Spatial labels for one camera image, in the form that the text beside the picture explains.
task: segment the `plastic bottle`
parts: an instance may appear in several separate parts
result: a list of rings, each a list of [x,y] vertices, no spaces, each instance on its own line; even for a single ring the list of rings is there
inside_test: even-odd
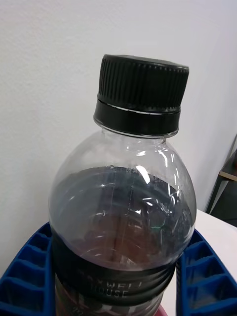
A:
[[[104,56],[102,130],[66,159],[49,201],[58,316],[156,313],[196,219],[191,179],[166,141],[178,132],[188,74]]]

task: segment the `bottle neck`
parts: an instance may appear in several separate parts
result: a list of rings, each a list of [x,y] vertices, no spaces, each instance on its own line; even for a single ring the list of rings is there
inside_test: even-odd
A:
[[[146,146],[156,146],[156,145],[161,145],[166,143],[166,139],[169,137],[167,135],[165,136],[160,136],[160,137],[142,137],[142,136],[137,136],[137,135],[130,135],[130,134],[125,134],[125,133],[118,133],[116,131],[110,131],[106,128],[102,128],[102,134],[106,139],[111,139],[116,142],[126,142],[128,144],[144,144],[146,143]]]

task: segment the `blue plastic holder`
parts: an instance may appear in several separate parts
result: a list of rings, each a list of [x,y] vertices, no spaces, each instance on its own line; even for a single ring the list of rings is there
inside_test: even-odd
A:
[[[196,230],[176,271],[177,316],[237,316],[237,284]]]
[[[177,263],[177,316],[237,316],[237,284],[197,231]],[[0,316],[55,316],[51,230],[42,226],[0,279]]]
[[[54,316],[51,229],[42,226],[0,279],[0,316]]]

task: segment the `white table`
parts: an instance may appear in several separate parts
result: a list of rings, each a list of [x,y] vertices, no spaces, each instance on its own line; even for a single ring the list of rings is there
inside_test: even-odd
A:
[[[237,281],[237,228],[211,215],[197,211],[196,229],[214,249]],[[176,315],[176,274],[166,289],[161,305],[168,316]]]

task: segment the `white surface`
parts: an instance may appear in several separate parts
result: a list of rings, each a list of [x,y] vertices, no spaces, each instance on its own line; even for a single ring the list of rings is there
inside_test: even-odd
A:
[[[237,132],[236,15],[236,0],[0,2],[0,275],[47,221],[59,165],[97,128],[104,53],[190,66],[172,143],[204,209]]]
[[[214,249],[237,282],[237,228],[198,210],[196,229]],[[176,274],[166,289],[161,303],[168,316],[176,315],[175,297]]]

